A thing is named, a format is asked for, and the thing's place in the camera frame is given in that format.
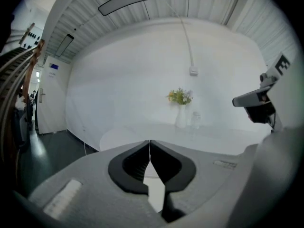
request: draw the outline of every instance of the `yellow flowers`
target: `yellow flowers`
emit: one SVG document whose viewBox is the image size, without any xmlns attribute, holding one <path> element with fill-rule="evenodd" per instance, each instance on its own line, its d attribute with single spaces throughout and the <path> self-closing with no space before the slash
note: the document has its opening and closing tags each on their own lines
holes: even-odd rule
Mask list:
<svg viewBox="0 0 304 228">
<path fill-rule="evenodd" d="M 181 88 L 178 90 L 171 90 L 169 92 L 169 95 L 167 95 L 167 98 L 169 102 L 177 102 L 178 104 L 186 105 L 190 103 L 193 99 L 192 97 L 192 91 L 186 91 Z"/>
</svg>

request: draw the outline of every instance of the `wall outlet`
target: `wall outlet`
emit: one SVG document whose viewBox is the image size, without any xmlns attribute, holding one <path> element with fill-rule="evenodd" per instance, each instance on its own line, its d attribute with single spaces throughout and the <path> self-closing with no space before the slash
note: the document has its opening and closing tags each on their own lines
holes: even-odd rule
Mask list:
<svg viewBox="0 0 304 228">
<path fill-rule="evenodd" d="M 191 66 L 189 71 L 191 76 L 197 76 L 199 74 L 199 69 L 197 66 Z"/>
</svg>

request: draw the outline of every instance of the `white ceiling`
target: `white ceiling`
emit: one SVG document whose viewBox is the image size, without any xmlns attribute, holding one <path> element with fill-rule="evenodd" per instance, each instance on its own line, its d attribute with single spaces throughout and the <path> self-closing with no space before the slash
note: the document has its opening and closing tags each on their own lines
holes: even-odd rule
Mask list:
<svg viewBox="0 0 304 228">
<path fill-rule="evenodd" d="M 70 63 L 73 57 L 93 41 L 125 25 L 147 19 L 174 17 L 165 0 L 147 0 L 103 16 L 98 7 L 108 0 L 72 0 L 62 12 L 50 40 L 44 61 L 54 57 L 61 41 L 69 33 L 75 37 L 60 60 Z M 206 19 L 226 25 L 238 0 L 166 0 L 180 16 Z M 265 62 L 272 63 L 280 51 L 293 60 L 298 51 L 292 30 L 271 0 L 254 0 L 252 8 L 236 30 L 252 38 Z"/>
</svg>

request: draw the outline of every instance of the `door handle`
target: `door handle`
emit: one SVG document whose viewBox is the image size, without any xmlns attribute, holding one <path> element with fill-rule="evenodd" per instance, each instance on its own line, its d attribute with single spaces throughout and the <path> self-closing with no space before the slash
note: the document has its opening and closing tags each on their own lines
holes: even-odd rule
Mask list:
<svg viewBox="0 0 304 228">
<path fill-rule="evenodd" d="M 42 96 L 45 95 L 43 93 L 43 89 L 39 89 L 39 103 L 42 103 Z"/>
</svg>

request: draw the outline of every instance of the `white table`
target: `white table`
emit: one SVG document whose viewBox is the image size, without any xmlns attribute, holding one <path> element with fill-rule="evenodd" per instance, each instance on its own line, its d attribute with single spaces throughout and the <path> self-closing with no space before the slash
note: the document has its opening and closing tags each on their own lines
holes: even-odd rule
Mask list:
<svg viewBox="0 0 304 228">
<path fill-rule="evenodd" d="M 195 150 L 237 155 L 248 145 L 262 141 L 269 133 L 261 134 L 214 126 L 201 126 L 199 129 L 187 126 L 179 129 L 171 124 L 136 124 L 111 129 L 102 136 L 99 147 L 100 151 L 104 151 L 129 143 L 154 139 Z M 146 169 L 143 182 L 149 187 L 150 204 L 156 212 L 161 211 L 165 186 L 151 162 Z"/>
</svg>

